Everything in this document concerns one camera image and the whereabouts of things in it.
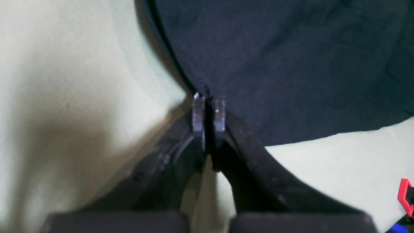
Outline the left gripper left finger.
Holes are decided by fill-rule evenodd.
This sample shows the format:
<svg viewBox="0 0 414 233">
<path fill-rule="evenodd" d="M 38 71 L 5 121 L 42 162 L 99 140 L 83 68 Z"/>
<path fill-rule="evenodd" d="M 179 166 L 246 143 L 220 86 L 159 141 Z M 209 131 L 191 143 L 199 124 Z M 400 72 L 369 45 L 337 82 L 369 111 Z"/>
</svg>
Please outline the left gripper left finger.
<svg viewBox="0 0 414 233">
<path fill-rule="evenodd" d="M 107 194 L 83 207 L 89 211 L 179 209 L 186 184 L 205 162 L 205 98 L 195 94 L 191 112 Z"/>
</svg>

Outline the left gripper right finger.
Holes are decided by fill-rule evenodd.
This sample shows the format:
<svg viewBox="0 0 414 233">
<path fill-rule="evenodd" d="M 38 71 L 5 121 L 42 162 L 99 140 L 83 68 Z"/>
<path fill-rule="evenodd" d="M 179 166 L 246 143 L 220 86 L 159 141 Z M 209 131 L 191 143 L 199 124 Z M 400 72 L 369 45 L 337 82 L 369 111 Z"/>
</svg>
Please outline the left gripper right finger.
<svg viewBox="0 0 414 233">
<path fill-rule="evenodd" d="M 361 213 L 290 173 L 220 99 L 212 100 L 212 161 L 232 187 L 237 213 Z"/>
</svg>

